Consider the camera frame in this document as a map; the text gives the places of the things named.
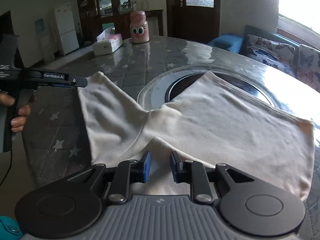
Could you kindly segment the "left hand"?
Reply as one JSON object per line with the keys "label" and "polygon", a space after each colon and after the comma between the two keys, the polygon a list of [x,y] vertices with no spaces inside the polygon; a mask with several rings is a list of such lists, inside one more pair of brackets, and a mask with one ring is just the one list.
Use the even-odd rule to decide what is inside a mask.
{"label": "left hand", "polygon": [[[17,110],[16,117],[11,120],[12,132],[19,133],[23,131],[24,126],[27,122],[27,117],[31,113],[30,104],[35,102],[35,100],[36,100],[36,97],[32,95],[28,103],[24,106],[21,106]],[[1,106],[12,107],[15,103],[15,99],[12,96],[9,96],[7,93],[1,92],[0,102],[1,102]]]}

